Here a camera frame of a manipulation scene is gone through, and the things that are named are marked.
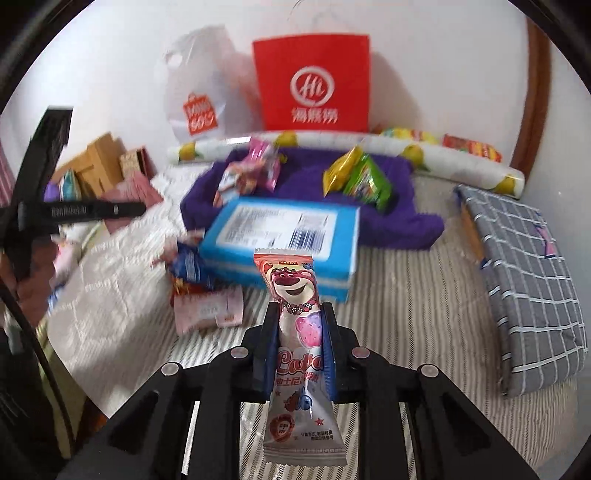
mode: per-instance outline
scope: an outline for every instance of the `red orange paper bag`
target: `red orange paper bag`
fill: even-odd
[[[270,38],[253,48],[265,129],[367,131],[367,35]]]

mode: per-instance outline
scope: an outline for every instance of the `gray plaid blanket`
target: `gray plaid blanket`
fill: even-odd
[[[502,389],[511,397],[578,373],[587,338],[573,280],[540,212],[466,185],[459,196],[482,236],[482,264],[502,348]]]

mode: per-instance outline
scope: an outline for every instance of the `purple fabric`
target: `purple fabric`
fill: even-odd
[[[400,196],[396,207],[382,215],[371,205],[364,205],[341,192],[329,193],[326,198],[322,196],[322,173],[344,152],[309,148],[283,148],[281,152],[288,160],[281,165],[275,192],[257,187],[254,196],[360,206],[359,244],[368,247],[428,249],[443,233],[441,217],[416,212],[411,165],[404,158],[372,155]],[[247,150],[232,151],[225,162],[214,163],[211,170],[196,180],[181,202],[187,230],[211,226],[220,212],[212,202],[222,174],[228,163],[242,160],[247,153]]]

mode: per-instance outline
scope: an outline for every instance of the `green snack bag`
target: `green snack bag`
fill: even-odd
[[[343,193],[364,203],[374,204],[380,213],[386,213],[392,196],[392,184],[366,153],[355,165]]]

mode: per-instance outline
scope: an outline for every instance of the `blue snack bag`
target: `blue snack bag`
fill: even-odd
[[[178,256],[170,264],[168,271],[176,278],[213,290],[213,276],[207,270],[202,258],[199,256],[197,246],[177,242],[177,248]]]

